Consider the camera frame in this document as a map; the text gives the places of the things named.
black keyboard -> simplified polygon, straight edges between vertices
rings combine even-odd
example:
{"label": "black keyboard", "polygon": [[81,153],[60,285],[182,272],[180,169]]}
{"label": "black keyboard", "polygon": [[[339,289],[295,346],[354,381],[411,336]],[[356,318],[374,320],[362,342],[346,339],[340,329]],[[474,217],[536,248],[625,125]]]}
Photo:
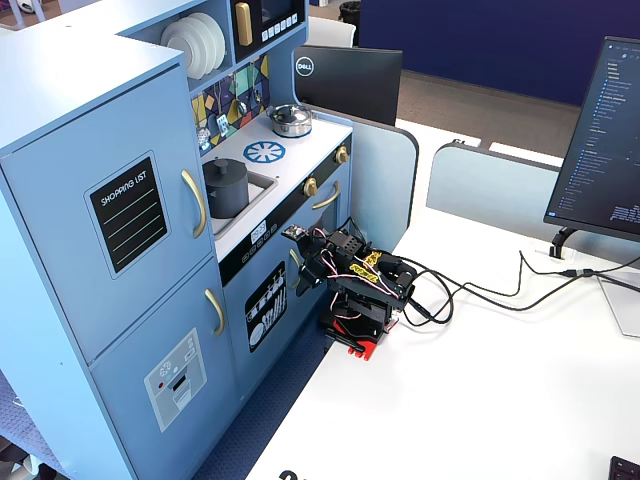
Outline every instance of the black keyboard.
{"label": "black keyboard", "polygon": [[611,459],[609,480],[640,480],[640,466],[618,457]]}

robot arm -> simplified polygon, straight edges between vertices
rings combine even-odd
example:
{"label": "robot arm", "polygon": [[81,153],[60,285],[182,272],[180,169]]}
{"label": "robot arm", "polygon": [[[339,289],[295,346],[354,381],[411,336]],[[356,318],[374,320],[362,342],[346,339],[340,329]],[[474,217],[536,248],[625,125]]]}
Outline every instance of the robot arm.
{"label": "robot arm", "polygon": [[326,280],[335,292],[322,319],[327,335],[368,360],[411,298],[415,268],[346,230],[307,231],[292,225],[282,234],[296,242],[304,258],[296,294],[302,296]]}

oven door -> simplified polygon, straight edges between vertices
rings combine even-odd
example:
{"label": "oven door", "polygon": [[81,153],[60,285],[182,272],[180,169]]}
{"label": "oven door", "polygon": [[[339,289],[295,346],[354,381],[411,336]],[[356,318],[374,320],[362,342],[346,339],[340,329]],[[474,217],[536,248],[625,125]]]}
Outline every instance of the oven door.
{"label": "oven door", "polygon": [[236,62],[304,20],[305,0],[231,0]]}

black trash can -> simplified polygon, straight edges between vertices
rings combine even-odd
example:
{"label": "black trash can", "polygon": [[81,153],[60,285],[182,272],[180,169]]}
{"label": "black trash can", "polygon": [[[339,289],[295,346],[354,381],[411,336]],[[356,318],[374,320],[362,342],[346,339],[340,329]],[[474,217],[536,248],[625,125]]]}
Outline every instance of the black trash can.
{"label": "black trash can", "polygon": [[360,45],[360,2],[344,2],[340,4],[340,20],[356,26],[353,46]]}

white desk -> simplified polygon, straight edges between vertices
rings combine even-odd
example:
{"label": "white desk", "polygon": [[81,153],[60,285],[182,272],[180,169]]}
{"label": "white desk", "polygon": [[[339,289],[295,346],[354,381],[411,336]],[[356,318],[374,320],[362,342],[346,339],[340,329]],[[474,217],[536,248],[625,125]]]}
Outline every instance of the white desk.
{"label": "white desk", "polygon": [[[430,209],[396,252],[513,291],[520,248],[534,267],[562,268],[525,237]],[[525,273],[517,304],[562,281]],[[433,311],[443,294],[416,285]],[[640,462],[640,341],[620,334],[595,279],[528,313],[465,293],[455,305],[445,328],[403,319],[369,362],[334,344],[248,479],[605,480],[612,455]]]}
{"label": "white desk", "polygon": [[505,145],[503,143],[494,142],[489,147],[489,150],[492,152],[505,153],[514,157],[526,158],[534,162],[546,163],[554,167],[561,167],[562,162],[564,162],[564,158],[554,157],[553,155],[534,152],[533,150],[526,150],[524,148],[512,147],[511,145]]}

